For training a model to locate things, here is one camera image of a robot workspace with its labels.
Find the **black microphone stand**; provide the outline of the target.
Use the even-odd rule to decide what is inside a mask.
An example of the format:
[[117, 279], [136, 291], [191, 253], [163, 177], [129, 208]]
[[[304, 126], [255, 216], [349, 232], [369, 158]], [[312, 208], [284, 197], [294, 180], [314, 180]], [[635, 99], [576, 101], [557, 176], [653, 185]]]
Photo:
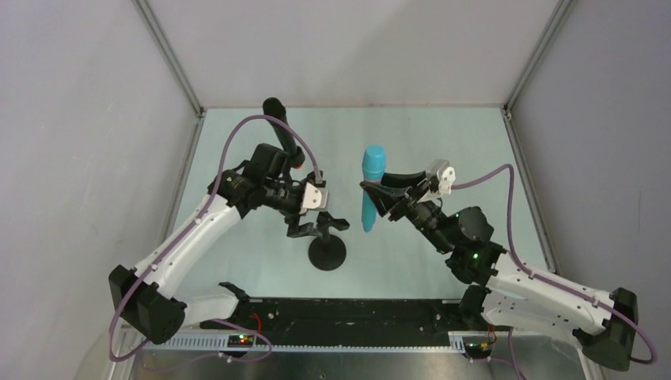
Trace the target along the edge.
[[317, 216], [317, 232], [319, 235], [309, 245], [309, 261], [317, 269], [329, 272], [339, 268], [347, 257], [347, 247], [344, 241], [332, 235], [330, 229], [320, 229], [320, 214], [330, 214], [327, 211], [320, 212]]

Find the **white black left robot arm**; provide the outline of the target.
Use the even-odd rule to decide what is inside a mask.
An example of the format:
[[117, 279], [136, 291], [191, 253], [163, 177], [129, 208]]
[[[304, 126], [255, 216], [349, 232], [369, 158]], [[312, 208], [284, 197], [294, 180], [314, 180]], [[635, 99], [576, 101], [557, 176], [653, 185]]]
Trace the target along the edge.
[[245, 293], [223, 283], [196, 296], [179, 296], [178, 287], [191, 267], [250, 211], [269, 207], [283, 216], [287, 237], [311, 237], [311, 247], [342, 255], [344, 243], [330, 230], [345, 231], [349, 222], [327, 211], [328, 190], [310, 173], [290, 178], [289, 155], [267, 143], [250, 159], [221, 172], [208, 194], [177, 232], [133, 268], [114, 268], [108, 281], [119, 316], [152, 344], [170, 340], [183, 326], [231, 317]]

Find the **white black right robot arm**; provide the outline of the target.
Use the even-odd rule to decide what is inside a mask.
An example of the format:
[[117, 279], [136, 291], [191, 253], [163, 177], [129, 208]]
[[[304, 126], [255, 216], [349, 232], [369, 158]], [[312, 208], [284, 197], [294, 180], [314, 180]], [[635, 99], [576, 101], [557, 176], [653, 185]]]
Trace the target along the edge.
[[542, 333], [568, 343], [593, 362], [628, 371], [638, 324], [637, 297], [619, 287], [603, 291], [522, 261], [492, 241], [494, 228], [479, 207], [446, 215], [436, 199], [449, 193], [447, 174], [385, 174], [360, 186], [377, 213], [407, 219], [468, 289], [459, 305], [473, 329], [489, 325]]

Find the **black microphone orange tip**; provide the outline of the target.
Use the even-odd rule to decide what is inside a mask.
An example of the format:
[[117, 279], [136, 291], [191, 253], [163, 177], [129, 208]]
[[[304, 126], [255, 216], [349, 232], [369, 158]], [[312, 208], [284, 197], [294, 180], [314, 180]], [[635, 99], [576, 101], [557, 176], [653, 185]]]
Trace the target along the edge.
[[[262, 109], [264, 115], [274, 117], [277, 120], [281, 120], [284, 124], [288, 124], [286, 107], [278, 98], [267, 98], [262, 104]], [[279, 123], [272, 120], [269, 120], [268, 123], [273, 127], [282, 148], [289, 154], [290, 166], [293, 169], [300, 169], [305, 162], [305, 154], [301, 147], [297, 145], [295, 138]]]

